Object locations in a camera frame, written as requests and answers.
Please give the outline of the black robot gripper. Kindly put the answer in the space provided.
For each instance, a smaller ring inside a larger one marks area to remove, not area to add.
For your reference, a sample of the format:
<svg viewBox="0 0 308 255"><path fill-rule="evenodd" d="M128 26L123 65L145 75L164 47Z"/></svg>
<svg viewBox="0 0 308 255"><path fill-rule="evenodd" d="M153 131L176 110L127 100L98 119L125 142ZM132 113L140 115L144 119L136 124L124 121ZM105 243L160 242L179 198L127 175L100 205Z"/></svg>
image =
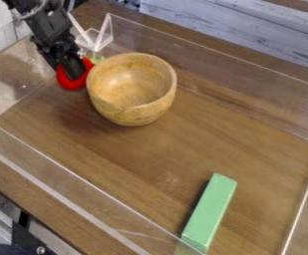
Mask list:
<svg viewBox="0 0 308 255"><path fill-rule="evenodd" d="M53 67L62 65L72 81L78 80L86 65L78 55L78 46L72 34L73 23L61 3L30 3L22 18L33 31L33 42Z"/></svg>

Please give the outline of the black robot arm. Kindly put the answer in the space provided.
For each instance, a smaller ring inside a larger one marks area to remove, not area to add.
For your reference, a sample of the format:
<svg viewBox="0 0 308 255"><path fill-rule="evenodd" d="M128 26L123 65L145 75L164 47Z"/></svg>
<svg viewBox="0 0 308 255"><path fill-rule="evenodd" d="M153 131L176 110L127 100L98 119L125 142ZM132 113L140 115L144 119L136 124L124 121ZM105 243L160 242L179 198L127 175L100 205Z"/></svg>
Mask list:
<svg viewBox="0 0 308 255"><path fill-rule="evenodd" d="M61 0L2 0L29 25L32 41L54 70L64 68L72 81L78 80L86 66L72 33L73 22Z"/></svg>

